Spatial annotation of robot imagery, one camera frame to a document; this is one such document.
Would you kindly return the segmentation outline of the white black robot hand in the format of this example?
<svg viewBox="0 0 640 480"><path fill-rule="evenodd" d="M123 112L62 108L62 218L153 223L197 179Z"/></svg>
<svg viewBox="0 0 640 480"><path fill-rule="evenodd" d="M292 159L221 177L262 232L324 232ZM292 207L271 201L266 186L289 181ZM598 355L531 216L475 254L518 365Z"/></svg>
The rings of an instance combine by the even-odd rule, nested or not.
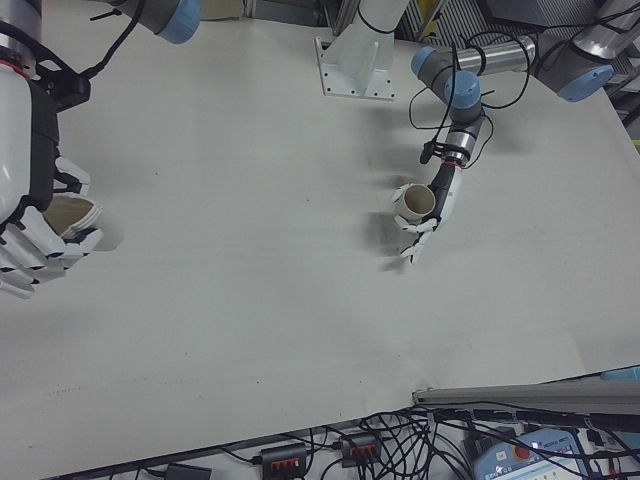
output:
<svg viewBox="0 0 640 480"><path fill-rule="evenodd" d="M428 185L409 183L397 188L391 198L396 225L416 236L404 248L400 257L415 264L429 238L446 223L452 214L461 190L462 167L453 161L443 161Z"/></svg>
<svg viewBox="0 0 640 480"><path fill-rule="evenodd" d="M104 238L91 178L61 155L53 100L1 63L1 289L22 299L63 277Z"/></svg>

